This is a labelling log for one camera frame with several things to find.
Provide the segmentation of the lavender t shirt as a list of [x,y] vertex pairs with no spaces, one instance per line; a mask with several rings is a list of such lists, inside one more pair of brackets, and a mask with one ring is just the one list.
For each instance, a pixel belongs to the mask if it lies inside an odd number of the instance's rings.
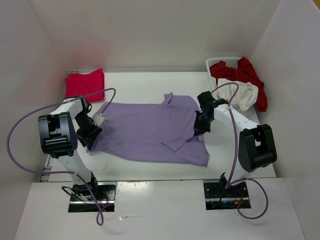
[[194,136],[199,106],[189,95],[164,95],[152,103],[105,103],[94,115],[106,120],[90,155],[107,153],[129,161],[207,167],[210,154]]

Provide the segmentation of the pink t shirt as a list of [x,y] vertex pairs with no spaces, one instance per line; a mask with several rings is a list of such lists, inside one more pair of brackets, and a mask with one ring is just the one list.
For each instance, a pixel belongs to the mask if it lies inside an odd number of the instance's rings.
[[103,69],[97,69],[88,74],[70,73],[65,79],[64,98],[86,96],[105,89],[105,75]]

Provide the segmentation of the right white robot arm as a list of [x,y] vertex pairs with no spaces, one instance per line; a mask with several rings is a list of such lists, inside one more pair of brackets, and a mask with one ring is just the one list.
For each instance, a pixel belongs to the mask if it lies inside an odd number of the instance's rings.
[[272,128],[268,124],[259,125],[239,113],[225,99],[214,99],[210,91],[197,96],[200,111],[196,111],[194,136],[211,131],[211,123],[216,120],[233,131],[235,155],[231,169],[220,176],[219,191],[229,197],[237,186],[246,181],[250,173],[276,162],[278,156]]

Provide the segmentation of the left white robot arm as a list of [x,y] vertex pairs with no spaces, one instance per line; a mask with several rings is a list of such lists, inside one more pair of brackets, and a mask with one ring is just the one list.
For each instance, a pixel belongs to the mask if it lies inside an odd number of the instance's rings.
[[94,200],[101,195],[97,179],[78,154],[80,143],[91,150],[102,132],[102,117],[97,120],[88,116],[92,105],[86,99],[67,98],[50,114],[38,117],[41,149],[57,159],[71,175],[72,191],[77,198]]

